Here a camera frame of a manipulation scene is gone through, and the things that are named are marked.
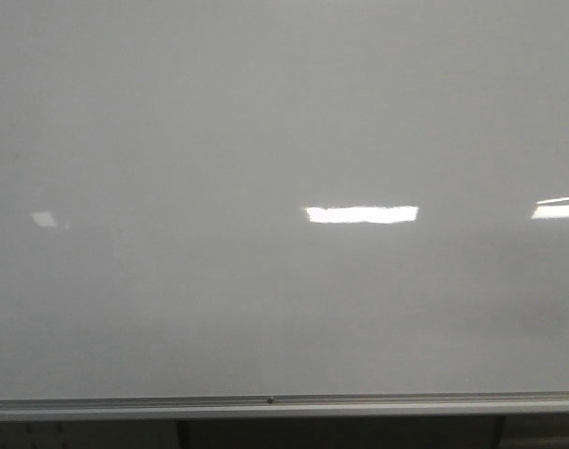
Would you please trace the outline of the white glossy whiteboard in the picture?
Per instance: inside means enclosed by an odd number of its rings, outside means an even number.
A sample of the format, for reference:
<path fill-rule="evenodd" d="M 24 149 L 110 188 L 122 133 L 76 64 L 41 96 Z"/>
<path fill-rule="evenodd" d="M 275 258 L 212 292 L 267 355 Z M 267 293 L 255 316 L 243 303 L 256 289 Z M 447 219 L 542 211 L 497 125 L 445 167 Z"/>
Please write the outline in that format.
<path fill-rule="evenodd" d="M 569 391 L 569 1 L 0 1 L 0 399 Z"/>

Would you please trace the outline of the dark panel under whiteboard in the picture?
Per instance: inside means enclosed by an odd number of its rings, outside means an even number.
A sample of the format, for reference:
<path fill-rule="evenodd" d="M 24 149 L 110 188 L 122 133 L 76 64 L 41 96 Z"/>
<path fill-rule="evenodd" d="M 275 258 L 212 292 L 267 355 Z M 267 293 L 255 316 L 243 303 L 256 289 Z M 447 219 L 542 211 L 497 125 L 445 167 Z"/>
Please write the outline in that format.
<path fill-rule="evenodd" d="M 180 420 L 180 448 L 498 448 L 506 417 Z"/>

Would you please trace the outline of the grey aluminium marker tray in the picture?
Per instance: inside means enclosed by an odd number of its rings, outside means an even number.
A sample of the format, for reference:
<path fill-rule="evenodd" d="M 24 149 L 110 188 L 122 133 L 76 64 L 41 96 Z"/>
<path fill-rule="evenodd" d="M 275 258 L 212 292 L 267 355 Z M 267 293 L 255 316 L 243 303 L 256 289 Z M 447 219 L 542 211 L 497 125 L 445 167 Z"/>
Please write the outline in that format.
<path fill-rule="evenodd" d="M 274 398 L 272 404 L 267 398 Z M 569 391 L 0 399 L 0 422 L 569 413 Z"/>

